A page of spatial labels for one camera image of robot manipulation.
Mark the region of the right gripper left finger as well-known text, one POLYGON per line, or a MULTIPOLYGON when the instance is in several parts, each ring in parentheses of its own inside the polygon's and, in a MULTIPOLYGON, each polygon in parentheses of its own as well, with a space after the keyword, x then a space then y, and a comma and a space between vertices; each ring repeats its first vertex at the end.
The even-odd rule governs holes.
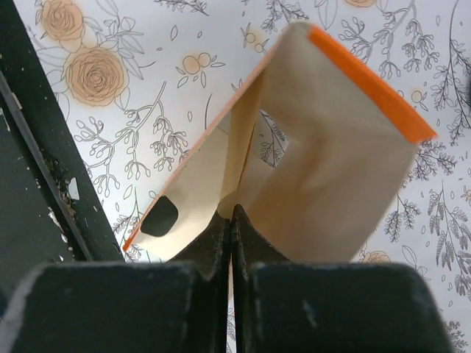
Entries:
POLYGON ((215 213, 203 231, 171 259, 191 275, 185 300, 184 352, 225 352, 230 220, 215 213))

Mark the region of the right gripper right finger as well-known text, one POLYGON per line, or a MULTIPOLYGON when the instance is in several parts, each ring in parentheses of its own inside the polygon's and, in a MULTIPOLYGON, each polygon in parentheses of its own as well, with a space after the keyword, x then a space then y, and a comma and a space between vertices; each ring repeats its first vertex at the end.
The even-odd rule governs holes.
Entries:
POLYGON ((231 221, 233 295, 238 352, 282 352, 282 301, 277 277, 286 258, 252 225, 238 204, 231 221))

